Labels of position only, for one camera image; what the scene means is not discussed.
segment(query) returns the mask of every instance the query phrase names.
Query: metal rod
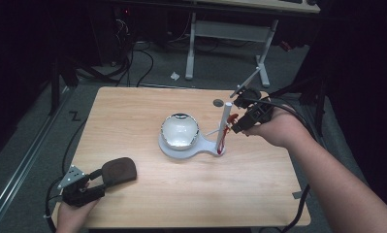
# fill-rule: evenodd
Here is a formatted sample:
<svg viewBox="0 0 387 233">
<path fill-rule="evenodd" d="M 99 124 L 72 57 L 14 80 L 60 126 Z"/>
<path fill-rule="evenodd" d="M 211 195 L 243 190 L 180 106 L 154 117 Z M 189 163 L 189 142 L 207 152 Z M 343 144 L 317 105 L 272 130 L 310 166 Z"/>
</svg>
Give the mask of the metal rod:
<svg viewBox="0 0 387 233">
<path fill-rule="evenodd" d="M 253 72 L 253 74 L 251 74 L 247 80 L 245 80 L 242 84 L 238 85 L 238 88 L 236 88 L 236 90 L 230 95 L 230 98 L 233 98 L 237 93 L 239 93 L 239 91 L 244 87 L 244 86 L 248 86 L 248 84 L 253 80 L 254 76 L 259 73 L 260 71 L 260 67 L 256 67 L 256 71 Z"/>
<path fill-rule="evenodd" d="M 30 146 L 29 150 L 24 155 L 12 178 L 9 180 L 8 184 L 0 195 L 0 221 L 8 210 L 9 206 L 12 204 L 12 201 L 14 200 L 18 190 L 20 189 L 30 169 L 32 168 L 33 163 L 39 156 L 39 149 L 42 143 L 44 142 L 47 134 L 49 133 L 51 127 L 57 119 L 57 116 L 59 115 L 62 107 L 72 95 L 72 92 L 73 90 L 68 87 L 65 87 L 62 92 L 63 97 L 60 106 L 53 115 L 48 116 L 45 124 L 36 136 L 33 144 Z"/>
<path fill-rule="evenodd" d="M 223 139 L 223 134 L 224 134 L 224 128 L 227 125 L 227 118 L 230 115 L 230 111 L 232 110 L 232 103 L 231 102 L 226 102 L 224 104 L 224 110 L 223 110 L 223 115 L 221 116 L 221 121 L 220 121 L 220 127 L 219 127 L 219 132 L 217 135 L 217 141 L 216 141 L 216 149 L 219 148 L 221 140 Z"/>
</svg>

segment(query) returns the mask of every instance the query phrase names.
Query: black cable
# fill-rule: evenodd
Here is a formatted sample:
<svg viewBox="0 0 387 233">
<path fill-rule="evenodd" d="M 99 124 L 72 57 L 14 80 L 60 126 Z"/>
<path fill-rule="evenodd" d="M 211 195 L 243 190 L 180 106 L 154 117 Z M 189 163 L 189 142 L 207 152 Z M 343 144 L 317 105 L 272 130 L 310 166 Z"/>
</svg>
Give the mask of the black cable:
<svg viewBox="0 0 387 233">
<path fill-rule="evenodd" d="M 45 216 L 44 218 L 48 222 L 48 227 L 50 228 L 51 232 L 56 232 L 56 226 L 54 226 L 54 222 L 51 219 L 51 213 L 50 213 L 50 207 L 48 206 L 48 201 L 50 200 L 50 193 L 53 187 L 60 182 L 63 179 L 63 177 L 59 177 L 54 182 L 51 183 L 51 185 L 48 187 L 48 192 L 46 194 L 46 202 L 45 202 Z"/>
<path fill-rule="evenodd" d="M 126 75 L 126 74 L 129 74 L 129 69 L 130 69 L 130 61 L 129 61 L 129 58 L 126 57 L 126 62 L 129 64 L 129 66 L 127 67 L 127 69 L 123 72 L 123 74 L 121 74 L 120 78 L 118 79 L 117 83 L 115 86 L 119 86 L 120 83 L 121 83 L 121 80 L 123 79 L 123 77 Z"/>
<path fill-rule="evenodd" d="M 147 42 L 137 42 L 136 44 L 147 44 L 147 47 L 146 47 L 146 48 L 138 49 L 138 50 L 136 50 L 136 51 L 148 50 L 148 49 L 150 49 L 150 47 L 151 47 L 151 42 L 149 42 L 149 41 L 147 41 Z"/>
<path fill-rule="evenodd" d="M 285 100 L 285 99 L 280 98 L 280 97 L 271 97 L 271 96 L 268 96 L 267 98 L 269 98 L 269 99 L 277 99 L 277 100 L 281 100 L 281 101 L 283 101 L 286 105 L 290 106 L 290 108 L 296 110 L 296 108 L 293 106 L 293 104 L 290 103 L 288 100 Z"/>
<path fill-rule="evenodd" d="M 132 66 L 132 64 L 133 64 L 133 59 L 134 59 L 134 53 L 135 53 L 135 51 L 134 51 L 134 48 L 135 47 L 132 47 L 132 50 L 131 50 L 131 53 L 130 53 L 130 66 L 129 66 L 129 70 L 127 71 L 127 87 L 130 87 L 130 67 Z"/>
<path fill-rule="evenodd" d="M 198 46 L 195 46 L 195 50 L 196 50 L 196 51 L 201 51 L 201 52 L 211 52 L 211 51 L 216 50 L 216 49 L 218 48 L 218 46 L 219 46 L 219 40 L 218 40 L 218 39 L 214 39 L 214 40 L 215 40 L 215 45 L 214 45 L 214 47 L 211 48 L 210 50 L 199 50 L 199 49 L 198 49 Z"/>
<path fill-rule="evenodd" d="M 184 40 L 184 39 L 186 39 L 186 38 L 190 38 L 189 36 L 185 36 L 185 37 L 183 38 L 183 36 L 186 34 L 187 29 L 189 28 L 191 18 L 192 18 L 192 13 L 189 14 L 189 18 L 187 19 L 186 26 L 184 27 L 184 30 L 183 30 L 183 32 L 181 32 L 180 36 L 177 37 L 177 38 L 174 39 L 174 40 L 168 41 L 167 44 L 170 44 L 170 43 L 172 43 L 172 42 L 181 41 L 181 40 Z"/>
<path fill-rule="evenodd" d="M 66 157 L 67 157 L 67 153 L 69 152 L 69 148 L 70 146 L 73 144 L 73 141 L 74 139 L 76 138 L 76 136 L 78 135 L 79 131 L 81 130 L 81 128 L 84 126 L 84 124 L 87 122 L 87 118 L 81 123 L 81 125 L 78 127 L 78 129 L 76 130 L 76 132 L 73 134 L 72 138 L 70 139 L 69 141 L 69 144 L 64 152 L 64 155 L 63 155 L 63 160 L 62 160 L 62 175 L 64 176 L 66 174 L 65 172 L 65 169 L 64 169 L 64 165 L 66 163 Z M 57 178 L 53 183 L 51 183 L 51 185 L 48 187 L 48 192 L 46 194 L 46 203 L 45 203 L 45 218 L 47 219 L 47 222 L 48 222 L 48 227 L 50 228 L 50 230 L 52 232 L 55 232 L 56 231 L 56 227 L 54 226 L 54 222 L 53 220 L 51 219 L 51 215 L 50 215 L 50 208 L 48 206 L 48 202 L 50 200 L 52 200 L 53 198 L 56 198 L 60 195 L 56 195 L 56 196 L 52 196 L 50 197 L 50 193 L 51 193 L 51 190 L 53 189 L 53 187 L 58 183 L 60 182 L 62 179 L 63 179 L 63 176 L 62 177 L 59 177 Z"/>
<path fill-rule="evenodd" d="M 65 153 L 63 155 L 63 160 L 62 160 L 62 174 L 63 176 L 66 174 L 66 171 L 64 169 L 64 165 L 66 163 L 66 157 L 67 157 L 67 153 L 69 152 L 69 148 L 70 146 L 72 145 L 73 143 L 73 140 L 75 140 L 76 138 L 76 135 L 78 135 L 79 131 L 81 130 L 81 128 L 84 126 L 84 124 L 87 122 L 87 118 L 81 123 L 81 126 L 79 126 L 79 128 L 76 130 L 75 134 L 73 134 L 72 138 L 70 139 L 70 142 L 65 150 Z"/>
<path fill-rule="evenodd" d="M 299 122 L 304 126 L 306 127 L 306 129 L 310 132 L 309 130 L 309 126 L 307 124 L 307 121 L 305 120 L 305 118 L 300 115 L 296 110 L 294 109 L 290 109 L 290 107 L 285 107 L 285 106 L 282 106 L 280 104 L 276 104 L 276 103 L 272 103 L 270 101 L 267 101 L 267 100 L 264 100 L 264 99 L 268 99 L 268 97 L 265 97 L 263 99 L 260 99 L 260 100 L 257 100 L 257 99 L 248 99 L 248 98 L 243 98 L 243 100 L 247 100 L 247 101 L 252 101 L 254 103 L 262 103 L 262 104 L 267 104 L 267 105 L 271 105 L 271 106 L 274 106 L 274 107 L 277 107 L 277 108 L 280 108 L 282 110 L 285 110 L 287 111 L 288 113 L 290 113 L 291 115 L 293 115 L 296 119 L 299 120 Z"/>
<path fill-rule="evenodd" d="M 130 33 L 130 34 L 126 35 L 126 37 L 124 38 L 124 41 L 127 41 L 128 43 L 125 44 L 123 47 L 121 47 L 121 49 L 119 50 L 120 51 L 119 56 L 122 56 L 123 58 L 121 59 L 122 60 L 121 66 L 117 70 L 104 75 L 104 74 L 99 73 L 95 69 L 93 69 L 91 67 L 87 67 L 83 64 L 80 64 L 78 61 L 76 61 L 75 64 L 77 64 L 77 65 L 79 64 L 79 67 L 81 67 L 89 75 L 86 75 L 78 70 L 76 70 L 76 74 L 78 76 L 81 76 L 81 77 L 86 78 L 86 79 L 96 78 L 96 79 L 99 79 L 99 80 L 107 82 L 107 83 L 117 83 L 117 81 L 111 79 L 111 77 L 114 77 L 116 75 L 119 75 L 120 73 L 126 72 L 129 69 L 130 64 L 129 64 L 128 58 L 127 58 L 127 51 L 130 50 L 130 47 L 134 47 L 133 41 L 135 41 L 135 39 L 136 39 L 136 33 Z"/>
<path fill-rule="evenodd" d="M 302 197 L 300 198 L 299 209 L 297 210 L 297 214 L 296 214 L 295 218 L 286 227 L 284 227 L 284 229 L 281 231 L 281 233 L 287 232 L 288 230 L 290 230 L 293 226 L 295 226 L 297 224 L 297 222 L 299 221 L 300 217 L 302 216 L 303 207 L 305 205 L 305 202 L 306 202 L 307 195 L 308 195 L 309 191 L 310 191 L 310 185 L 307 184 L 305 189 L 303 190 Z"/>
<path fill-rule="evenodd" d="M 252 41 L 241 42 L 240 45 L 234 45 L 234 44 L 226 43 L 223 41 L 220 41 L 219 43 L 222 45 L 225 45 L 225 46 L 230 46 L 230 47 L 235 47 L 235 48 L 242 48 L 245 46 L 250 46 L 250 45 L 256 44 L 256 42 L 252 42 Z"/>
<path fill-rule="evenodd" d="M 141 84 L 142 80 L 147 76 L 148 73 L 150 73 L 151 69 L 153 68 L 153 64 L 154 64 L 153 57 L 150 54 L 148 54 L 147 52 L 142 51 L 142 50 L 140 52 L 142 52 L 142 53 L 144 53 L 144 54 L 146 54 L 146 55 L 148 55 L 150 57 L 151 65 L 150 65 L 150 68 L 147 70 L 147 72 L 141 78 L 139 78 L 139 81 L 136 84 L 136 87 L 139 87 L 139 85 Z"/>
<path fill-rule="evenodd" d="M 189 43 L 188 42 L 183 42 L 184 40 L 186 40 L 188 38 L 189 37 L 180 39 L 178 41 L 168 42 L 166 45 L 169 46 L 169 47 L 175 48 L 175 49 L 184 49 L 184 48 L 189 47 Z M 182 46 L 175 46 L 175 45 L 173 45 L 175 43 L 182 43 Z"/>
</svg>

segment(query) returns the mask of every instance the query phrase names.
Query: cable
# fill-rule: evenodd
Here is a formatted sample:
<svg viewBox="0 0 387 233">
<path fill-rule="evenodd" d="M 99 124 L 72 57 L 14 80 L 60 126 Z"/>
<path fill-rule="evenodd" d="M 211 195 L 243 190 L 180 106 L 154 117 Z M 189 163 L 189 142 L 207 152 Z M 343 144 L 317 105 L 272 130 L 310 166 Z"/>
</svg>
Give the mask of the cable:
<svg viewBox="0 0 387 233">
<path fill-rule="evenodd" d="M 226 43 L 226 42 L 223 42 L 223 41 L 220 41 L 219 43 L 222 44 L 222 45 L 225 45 L 225 46 L 230 46 L 230 47 L 235 47 L 235 48 L 241 48 L 241 47 L 244 47 L 244 46 L 250 46 L 250 45 L 256 44 L 256 42 L 252 42 L 252 41 L 246 41 L 244 43 L 242 42 L 240 45 L 233 45 L 233 44 Z"/>
<path fill-rule="evenodd" d="M 126 61 L 127 61 L 127 63 L 128 63 L 129 65 L 128 65 L 127 69 L 123 72 L 123 74 L 120 76 L 120 78 L 118 79 L 118 81 L 117 81 L 117 83 L 116 83 L 115 86 L 119 86 L 119 85 L 120 85 L 121 80 L 123 79 L 123 77 L 124 77 L 126 74 L 127 74 L 127 76 L 129 77 L 129 69 L 130 69 L 130 66 L 131 66 L 132 64 L 131 64 L 131 61 L 129 61 L 129 58 L 128 58 L 128 57 L 126 57 Z"/>
<path fill-rule="evenodd" d="M 293 106 L 293 104 L 291 104 L 288 100 L 285 100 L 285 99 L 283 99 L 283 98 L 280 98 L 280 97 L 271 97 L 271 96 L 269 96 L 268 98 L 270 98 L 270 99 L 278 99 L 278 100 L 281 100 L 281 101 L 283 101 L 284 103 L 286 103 L 288 106 L 290 106 L 290 108 L 292 108 L 292 109 L 296 109 L 294 106 Z"/>
<path fill-rule="evenodd" d="M 135 45 L 136 45 L 136 44 L 147 44 L 147 47 L 146 47 L 146 48 L 139 49 L 139 50 L 136 50 L 136 51 L 148 50 L 148 49 L 150 49 L 150 47 L 151 47 L 151 42 L 149 42 L 149 41 L 146 41 L 146 42 L 136 42 Z"/>
<path fill-rule="evenodd" d="M 48 227 L 50 228 L 51 232 L 56 232 L 56 226 L 54 226 L 54 222 L 51 219 L 51 213 L 50 213 L 50 207 L 48 206 L 48 201 L 50 200 L 50 193 L 53 187 L 60 182 L 63 179 L 63 177 L 59 177 L 54 182 L 51 183 L 51 185 L 48 187 L 48 192 L 46 194 L 46 200 L 45 200 L 45 215 L 44 218 L 48 222 Z"/>
<path fill-rule="evenodd" d="M 216 50 L 216 49 L 218 48 L 218 46 L 219 46 L 219 40 L 218 40 L 218 39 L 214 39 L 214 40 L 215 40 L 215 45 L 214 45 L 213 48 L 211 48 L 211 49 L 209 49 L 209 50 L 199 50 L 199 49 L 195 46 L 195 50 L 201 51 L 201 52 L 211 52 L 211 51 Z"/>
<path fill-rule="evenodd" d="M 168 43 L 168 44 L 166 44 L 166 45 L 169 46 L 169 47 L 175 48 L 175 49 L 184 49 L 184 48 L 189 47 L 189 43 L 188 43 L 188 42 L 183 42 L 184 40 L 186 40 L 186 39 L 188 39 L 188 38 L 189 38 L 189 37 L 185 37 L 185 38 L 182 38 L 182 39 L 180 39 L 180 40 L 178 40 L 178 41 L 174 41 L 174 42 L 172 42 L 171 44 Z M 173 45 L 173 44 L 181 43 L 181 42 L 183 42 L 182 46 L 175 46 L 175 45 Z"/>
<path fill-rule="evenodd" d="M 59 177 L 57 178 L 56 180 L 54 180 L 54 182 L 51 183 L 51 185 L 48 187 L 48 192 L 46 194 L 46 203 L 45 203 L 45 218 L 47 219 L 47 222 L 48 222 L 48 227 L 50 228 L 51 232 L 55 232 L 56 231 L 56 227 L 54 226 L 54 222 L 53 220 L 51 219 L 51 213 L 50 213 L 50 208 L 48 206 L 48 202 L 56 197 L 59 197 L 60 195 L 56 195 L 56 196 L 52 196 L 50 197 L 50 193 L 51 193 L 51 190 L 53 189 L 53 187 L 58 183 L 60 182 L 64 175 L 66 174 L 65 172 L 65 169 L 64 169 L 64 165 L 66 163 L 66 157 L 67 157 L 67 153 L 69 151 L 69 148 L 70 146 L 73 144 L 73 141 L 74 139 L 76 138 L 76 136 L 78 135 L 79 131 L 83 128 L 84 124 L 87 122 L 87 118 L 81 123 L 81 125 L 78 127 L 78 129 L 76 130 L 76 132 L 73 134 L 72 138 L 70 139 L 69 141 L 69 144 L 64 152 L 64 155 L 63 155 L 63 160 L 62 160 L 62 177 Z"/>
<path fill-rule="evenodd" d="M 288 230 L 290 230 L 290 228 L 292 228 L 293 226 L 295 226 L 297 224 L 297 222 L 299 221 L 300 217 L 302 216 L 303 206 L 305 205 L 305 202 L 306 202 L 307 195 L 308 195 L 309 191 L 310 191 L 310 185 L 307 184 L 305 189 L 303 190 L 302 197 L 300 198 L 299 209 L 297 210 L 297 214 L 296 214 L 295 218 L 286 227 L 284 227 L 283 230 L 281 230 L 281 233 L 287 232 Z"/>
<path fill-rule="evenodd" d="M 121 19 L 118 19 L 118 18 L 117 18 L 115 21 L 118 22 L 118 23 L 120 23 L 120 28 L 118 28 L 118 30 L 117 30 L 117 32 L 116 32 L 116 34 L 115 34 L 115 37 L 116 37 L 116 39 L 117 39 L 117 41 L 118 41 L 118 47 L 119 47 L 119 49 L 121 50 L 121 49 L 123 49 L 123 46 L 122 46 L 121 40 L 120 40 L 120 32 L 121 32 L 121 30 L 123 29 L 123 27 L 125 27 L 125 28 L 126 28 L 125 35 L 128 35 L 128 33 L 129 33 L 129 27 L 127 26 L 126 22 L 124 22 L 124 21 L 121 20 Z"/>
<path fill-rule="evenodd" d="M 184 30 L 183 32 L 180 34 L 180 36 L 177 38 L 177 39 L 174 39 L 172 41 L 168 41 L 168 43 L 171 43 L 171 42 L 177 42 L 177 41 L 181 41 L 181 40 L 184 40 L 186 38 L 189 38 L 188 36 L 184 37 L 184 38 L 181 38 L 183 37 L 185 34 L 186 34 L 186 31 L 187 31 L 187 28 L 189 27 L 189 22 L 190 22 L 190 19 L 192 18 L 192 14 L 190 13 L 189 14 L 189 18 L 187 19 L 187 22 L 186 22 L 186 26 L 184 27 Z"/>
<path fill-rule="evenodd" d="M 131 50 L 130 53 L 130 66 L 129 69 L 127 70 L 127 79 L 126 79 L 126 86 L 130 87 L 130 67 L 132 67 L 133 64 L 133 58 L 134 58 L 134 50 Z"/>
<path fill-rule="evenodd" d="M 262 103 L 262 104 L 267 104 L 267 105 L 271 105 L 271 106 L 274 106 L 274 107 L 277 107 L 277 108 L 280 108 L 282 110 L 285 110 L 287 111 L 288 113 L 290 113 L 291 115 L 293 115 L 296 119 L 299 120 L 299 122 L 307 128 L 307 130 L 310 132 L 309 130 L 309 127 L 308 127 L 308 124 L 305 120 L 305 118 L 300 115 L 296 110 L 294 109 L 290 109 L 290 107 L 285 107 L 285 106 L 282 106 L 282 105 L 279 105 L 279 104 L 276 104 L 276 103 L 272 103 L 270 101 L 266 101 L 264 99 L 268 99 L 269 96 L 263 98 L 263 99 L 260 99 L 260 100 L 257 100 L 257 99 L 248 99 L 248 98 L 243 98 L 243 100 L 247 100 L 247 101 L 252 101 L 252 102 L 255 102 L 255 103 Z"/>
<path fill-rule="evenodd" d="M 84 64 L 81 64 L 80 62 L 73 60 L 74 64 L 81 67 L 82 70 L 84 70 L 84 72 L 86 72 L 88 74 L 87 75 L 79 70 L 76 70 L 76 74 L 78 76 L 86 78 L 86 79 L 96 78 L 96 79 L 99 79 L 99 80 L 101 80 L 103 82 L 107 82 L 107 83 L 117 83 L 116 80 L 113 80 L 111 78 L 116 76 L 116 75 L 119 75 L 120 73 L 125 73 L 129 69 L 130 64 L 129 64 L 128 58 L 127 58 L 127 51 L 130 50 L 130 47 L 132 47 L 132 48 L 134 47 L 133 41 L 135 41 L 136 33 L 129 33 L 130 32 L 129 26 L 123 20 L 117 19 L 116 22 L 119 22 L 121 24 L 121 28 L 119 28 L 119 31 L 117 33 L 119 33 L 124 27 L 126 27 L 126 34 L 125 34 L 125 37 L 123 38 L 123 42 L 127 42 L 127 43 L 125 43 L 124 45 L 119 45 L 119 56 L 120 57 L 118 59 L 122 60 L 121 66 L 117 70 L 104 75 L 104 74 L 101 74 L 100 72 L 96 71 L 95 69 L 93 69 L 91 67 L 85 66 Z"/>
<path fill-rule="evenodd" d="M 147 52 L 142 51 L 142 50 L 141 50 L 140 52 L 142 52 L 142 53 L 148 55 L 148 57 L 150 57 L 150 59 L 151 59 L 151 65 L 150 65 L 150 68 L 148 68 L 147 72 L 146 72 L 141 78 L 139 78 L 139 81 L 138 81 L 138 83 L 136 84 L 136 87 L 139 87 L 139 85 L 141 84 L 142 80 L 147 76 L 147 74 L 151 71 L 151 69 L 153 69 L 153 64 L 154 64 L 153 57 L 152 57 L 150 54 L 148 54 Z"/>
<path fill-rule="evenodd" d="M 79 128 L 76 130 L 75 134 L 73 134 L 72 138 L 70 139 L 70 142 L 65 150 L 65 153 L 63 155 L 63 160 L 62 160 L 62 174 L 63 176 L 66 174 L 66 171 L 64 169 L 64 165 L 66 163 L 66 157 L 67 157 L 67 153 L 69 152 L 69 148 L 70 146 L 72 145 L 73 143 L 73 140 L 76 138 L 76 135 L 78 135 L 79 131 L 81 130 L 81 128 L 84 126 L 84 124 L 87 122 L 87 118 L 81 123 L 81 125 L 79 126 Z"/>
</svg>

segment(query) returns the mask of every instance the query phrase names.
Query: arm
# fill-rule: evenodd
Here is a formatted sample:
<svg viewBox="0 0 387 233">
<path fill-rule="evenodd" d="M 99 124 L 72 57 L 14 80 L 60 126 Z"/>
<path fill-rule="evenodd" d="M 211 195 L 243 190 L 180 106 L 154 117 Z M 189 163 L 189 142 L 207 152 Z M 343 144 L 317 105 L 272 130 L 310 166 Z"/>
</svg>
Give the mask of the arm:
<svg viewBox="0 0 387 233">
<path fill-rule="evenodd" d="M 270 122 L 243 131 L 286 148 L 296 158 L 335 232 L 387 232 L 387 206 L 317 144 L 302 124 L 274 109 Z"/>
<path fill-rule="evenodd" d="M 56 233 L 79 232 L 90 214 L 90 211 L 93 210 L 99 200 L 87 203 L 80 208 L 69 206 L 62 202 L 57 213 Z"/>
</svg>

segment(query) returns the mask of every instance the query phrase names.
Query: wooden tabletop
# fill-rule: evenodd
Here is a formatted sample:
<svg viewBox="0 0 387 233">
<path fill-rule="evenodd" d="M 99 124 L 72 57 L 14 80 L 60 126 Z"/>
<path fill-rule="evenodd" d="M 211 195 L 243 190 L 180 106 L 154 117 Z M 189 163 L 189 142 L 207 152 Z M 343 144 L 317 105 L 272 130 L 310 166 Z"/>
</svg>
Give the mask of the wooden tabletop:
<svg viewBox="0 0 387 233">
<path fill-rule="evenodd" d="M 269 10 L 288 11 L 296 13 L 320 13 L 317 5 L 310 6 L 306 0 L 302 3 L 291 3 L 279 0 L 196 0 L 197 2 L 233 5 L 250 8 L 263 8 Z"/>
<path fill-rule="evenodd" d="M 102 87 L 72 164 L 91 173 L 110 160 L 130 157 L 138 177 L 108 189 L 86 226 L 281 226 L 292 221 L 299 205 L 293 193 L 301 189 L 287 150 L 233 131 L 220 157 L 200 153 L 174 159 L 158 146 L 161 124 L 172 114 L 195 117 L 203 134 L 216 129 L 223 108 L 213 100 L 233 102 L 232 92 Z M 233 113 L 242 116 L 244 110 L 233 107 Z M 309 223 L 305 207 L 299 225 Z"/>
</svg>

